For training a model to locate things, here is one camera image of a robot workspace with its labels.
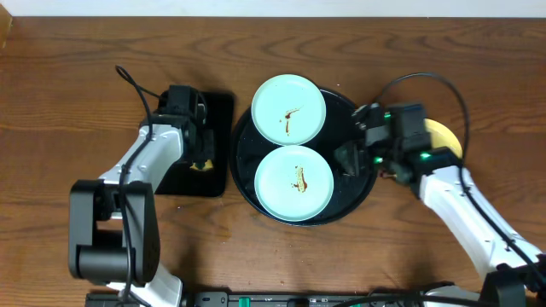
black tray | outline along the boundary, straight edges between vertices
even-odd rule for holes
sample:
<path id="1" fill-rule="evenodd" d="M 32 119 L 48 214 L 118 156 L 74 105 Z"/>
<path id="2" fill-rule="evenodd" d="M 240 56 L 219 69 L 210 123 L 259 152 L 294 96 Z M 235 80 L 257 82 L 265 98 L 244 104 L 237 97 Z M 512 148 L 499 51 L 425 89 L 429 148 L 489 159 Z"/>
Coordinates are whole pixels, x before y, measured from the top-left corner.
<path id="1" fill-rule="evenodd" d="M 343 175 L 334 159 L 334 150 L 344 142 L 354 139 L 351 114 L 355 105 L 345 97 L 330 90 L 321 89 L 326 101 L 326 120 L 315 138 L 304 144 L 317 151 L 328 162 L 334 173 L 334 193 L 328 205 L 317 216 L 300 222 L 288 222 L 270 215 L 259 203 L 254 190 L 254 175 L 259 163 L 271 151 L 279 148 L 267 141 L 256 130 L 250 108 L 241 116 L 233 132 L 229 153 L 231 175 L 242 195 L 256 210 L 279 222 L 295 226 L 316 226 L 336 221 L 355 210 L 368 196 L 377 178 L 376 171 L 360 177 Z"/>

black cable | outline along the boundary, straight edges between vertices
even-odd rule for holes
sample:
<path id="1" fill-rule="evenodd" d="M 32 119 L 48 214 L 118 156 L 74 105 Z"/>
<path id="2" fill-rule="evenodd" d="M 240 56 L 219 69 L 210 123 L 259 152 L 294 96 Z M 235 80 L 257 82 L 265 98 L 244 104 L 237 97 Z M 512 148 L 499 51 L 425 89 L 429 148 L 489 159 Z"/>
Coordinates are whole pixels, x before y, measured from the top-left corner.
<path id="1" fill-rule="evenodd" d="M 137 158 L 138 154 L 148 145 L 148 143 L 152 140 L 152 136 L 154 135 L 154 127 L 152 125 L 152 113 L 150 112 L 150 108 L 148 106 L 148 103 L 146 102 L 146 98 L 144 97 L 144 94 L 142 93 L 142 87 L 140 87 L 135 80 L 131 77 L 131 75 L 121 66 L 116 65 L 116 72 L 123 78 L 123 80 L 127 81 L 129 84 L 135 87 L 136 92 L 140 96 L 142 100 L 142 104 L 144 105 L 144 109 L 146 110 L 146 117 L 148 119 L 148 134 L 146 135 L 146 139 L 144 139 L 144 142 L 136 148 L 135 152 L 129 157 L 129 159 L 121 166 L 121 174 L 119 175 L 119 209 L 121 210 L 121 217 L 123 222 L 123 230 L 124 230 L 124 237 L 125 237 L 125 245 L 127 248 L 127 279 L 125 281 L 125 288 L 123 292 L 121 293 L 121 302 L 126 302 L 129 295 L 131 295 L 131 284 L 133 282 L 133 271 L 134 271 L 134 261 L 133 261 L 133 251 L 132 251 L 132 242 L 131 242 L 131 232 L 129 229 L 129 221 L 127 217 L 127 208 L 126 205 L 130 205 L 129 201 L 126 199 L 125 195 L 125 177 L 129 173 L 129 170 L 131 169 L 131 165 L 133 161 Z"/>
<path id="2" fill-rule="evenodd" d="M 398 302 L 403 300 L 404 302 L 434 302 L 442 304 L 454 304 L 467 307 L 493 307 L 498 304 L 477 302 L 464 298 L 448 298 L 435 295 L 420 295 L 420 294 L 388 294 L 388 295 L 376 295 L 374 297 L 355 298 L 343 303 L 334 305 L 334 307 L 352 307 L 356 304 L 376 303 L 376 302 Z"/>
<path id="3" fill-rule="evenodd" d="M 444 78 L 437 73 L 434 72 L 415 72 L 411 73 L 405 76 L 402 76 L 400 78 L 396 78 L 393 81 L 391 81 L 389 84 L 387 84 L 384 88 L 381 94 L 377 97 L 375 102 L 380 103 L 381 99 L 385 95 L 385 93 L 393 87 L 393 85 L 398 84 L 401 81 L 404 81 L 408 78 L 413 77 L 429 77 L 433 78 L 440 83 L 446 85 L 451 92 L 455 95 L 457 101 L 459 102 L 459 105 L 461 106 L 462 115 L 464 117 L 464 140 L 462 144 L 462 157 L 461 157 L 461 166 L 459 167 L 459 180 L 461 182 L 462 190 L 464 191 L 465 195 L 468 197 L 474 208 L 478 211 L 478 213 L 484 218 L 484 220 L 498 233 L 498 235 L 506 242 L 507 246 L 512 248 L 518 256 L 520 256 L 523 261 L 526 262 L 526 264 L 529 266 L 533 274 L 537 277 L 537 280 L 541 287 L 546 285 L 546 280 L 544 280 L 543 275 L 538 270 L 538 267 L 532 262 L 532 260 L 525 255 L 523 251 L 506 235 L 502 229 L 487 215 L 487 213 L 479 206 L 478 202 L 473 198 L 473 196 L 469 193 L 470 188 L 466 185 L 464 182 L 463 176 L 462 176 L 462 170 L 464 169 L 465 165 L 465 159 L 467 156 L 468 151 L 468 144 L 470 142 L 470 115 L 468 114 L 468 107 L 467 103 L 465 102 L 464 98 L 462 98 L 461 93 L 457 89 L 457 87 L 451 83 L 450 80 L 447 78 Z"/>

